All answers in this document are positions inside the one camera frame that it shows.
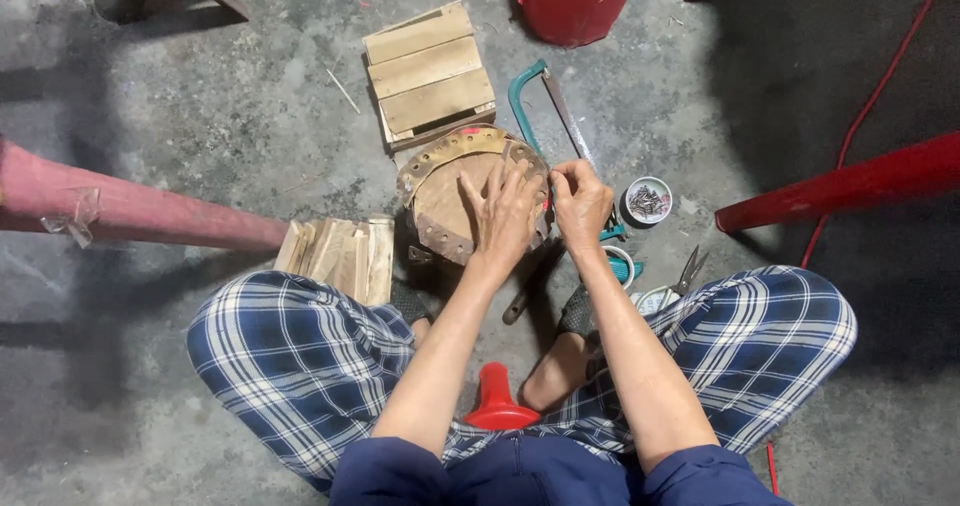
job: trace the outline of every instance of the small bowl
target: small bowl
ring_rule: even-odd
[[[635,194],[640,192],[641,187],[646,186],[647,189],[656,193],[660,199],[660,213],[652,216],[645,216],[639,211],[634,211],[630,207],[630,198]],[[658,222],[664,220],[666,216],[670,215],[670,210],[673,209],[673,194],[670,193],[670,188],[666,186],[663,180],[659,178],[654,178],[653,176],[643,176],[639,180],[634,181],[630,184],[630,187],[627,188],[627,192],[623,193],[623,202],[622,202],[622,212],[626,212],[631,219],[639,222],[641,224],[657,224]]]

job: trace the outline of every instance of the plaid pants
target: plaid pants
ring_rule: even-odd
[[[769,266],[706,284],[648,319],[690,380],[720,444],[745,453],[839,365],[857,339],[843,296],[815,273]],[[280,462],[326,493],[343,448],[367,437],[413,357],[413,332],[386,305],[279,271],[236,279],[200,307],[187,334],[198,375]],[[603,359],[536,424],[615,462],[634,450]],[[503,432],[453,421],[443,462]]]

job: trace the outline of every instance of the person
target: person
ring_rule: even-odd
[[[849,304],[812,272],[769,266],[645,319],[597,242],[613,193],[585,161],[549,174],[583,288],[522,387],[542,418],[497,432],[454,418],[482,319],[533,235],[542,180],[523,183],[522,163],[505,176],[498,163],[486,196],[460,175],[479,241],[432,325],[409,298],[368,308],[260,271],[198,311],[198,375],[333,505],[788,504],[743,454],[850,352]]]

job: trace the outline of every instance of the stack of wood pieces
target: stack of wood pieces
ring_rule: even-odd
[[[455,1],[364,37],[390,151],[497,118],[494,89],[466,11]]]
[[[374,214],[366,222],[327,218],[290,221],[273,269],[309,277],[364,305],[390,302],[394,220]]]

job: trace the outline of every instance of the blue shirt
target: blue shirt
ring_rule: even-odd
[[[789,506],[742,455],[697,446],[661,461],[648,476],[605,461],[572,438],[499,438],[450,469],[402,438],[364,438],[344,450],[330,506]]]

